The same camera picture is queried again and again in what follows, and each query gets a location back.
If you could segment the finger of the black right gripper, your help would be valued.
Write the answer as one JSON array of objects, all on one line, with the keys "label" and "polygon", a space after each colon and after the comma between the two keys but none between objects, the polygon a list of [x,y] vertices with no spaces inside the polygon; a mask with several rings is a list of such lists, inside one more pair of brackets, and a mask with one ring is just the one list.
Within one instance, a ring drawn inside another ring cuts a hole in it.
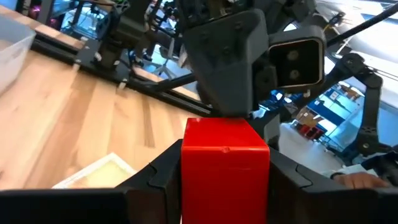
[{"label": "finger of the black right gripper", "polygon": [[210,105],[222,116],[247,117],[254,104],[252,65],[269,48],[264,13],[250,9],[189,28],[183,41]]}]

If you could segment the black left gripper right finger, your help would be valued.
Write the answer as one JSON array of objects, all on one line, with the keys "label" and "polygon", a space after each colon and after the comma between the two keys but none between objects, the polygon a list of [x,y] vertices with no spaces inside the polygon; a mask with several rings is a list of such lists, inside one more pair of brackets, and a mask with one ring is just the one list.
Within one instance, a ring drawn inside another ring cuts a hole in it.
[{"label": "black left gripper right finger", "polygon": [[351,190],[272,149],[268,224],[398,224],[398,153],[366,165],[390,187]]}]

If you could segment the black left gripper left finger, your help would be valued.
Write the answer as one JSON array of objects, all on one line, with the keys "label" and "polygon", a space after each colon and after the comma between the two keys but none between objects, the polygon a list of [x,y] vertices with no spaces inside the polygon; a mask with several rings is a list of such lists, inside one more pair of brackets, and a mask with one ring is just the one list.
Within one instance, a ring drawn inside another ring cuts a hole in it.
[{"label": "black left gripper left finger", "polygon": [[0,224],[179,224],[182,140],[114,188],[0,191]]}]

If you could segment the small red toy brick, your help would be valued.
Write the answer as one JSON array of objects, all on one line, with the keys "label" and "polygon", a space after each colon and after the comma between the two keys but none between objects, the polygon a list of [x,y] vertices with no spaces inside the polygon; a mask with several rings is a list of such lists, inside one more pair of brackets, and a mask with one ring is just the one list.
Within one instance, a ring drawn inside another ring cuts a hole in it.
[{"label": "small red toy brick", "polygon": [[270,149],[244,119],[190,118],[182,224],[267,224]]}]

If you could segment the person's hand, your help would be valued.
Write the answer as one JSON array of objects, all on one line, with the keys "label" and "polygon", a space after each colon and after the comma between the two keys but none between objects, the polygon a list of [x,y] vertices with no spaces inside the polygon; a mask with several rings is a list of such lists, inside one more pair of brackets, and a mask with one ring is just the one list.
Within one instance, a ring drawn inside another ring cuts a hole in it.
[{"label": "person's hand", "polygon": [[366,172],[335,174],[332,179],[350,189],[373,189],[389,186],[389,183]]}]

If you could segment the clear plastic bin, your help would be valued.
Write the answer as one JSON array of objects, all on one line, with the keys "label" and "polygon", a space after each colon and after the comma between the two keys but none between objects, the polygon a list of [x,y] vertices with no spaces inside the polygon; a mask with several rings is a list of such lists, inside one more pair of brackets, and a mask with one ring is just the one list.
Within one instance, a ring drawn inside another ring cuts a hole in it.
[{"label": "clear plastic bin", "polygon": [[0,15],[0,95],[18,78],[35,35],[29,26]]}]

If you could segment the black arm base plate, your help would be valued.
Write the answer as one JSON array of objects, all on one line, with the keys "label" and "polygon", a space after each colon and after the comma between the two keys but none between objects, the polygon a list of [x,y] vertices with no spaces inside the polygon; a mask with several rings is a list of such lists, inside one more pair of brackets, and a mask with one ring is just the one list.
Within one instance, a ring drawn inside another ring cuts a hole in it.
[{"label": "black arm base plate", "polygon": [[80,70],[90,73],[113,83],[125,83],[130,80],[131,69],[122,62],[113,65],[111,68],[105,68],[98,62],[95,62],[94,47],[83,47],[75,57],[75,63],[80,66]]}]

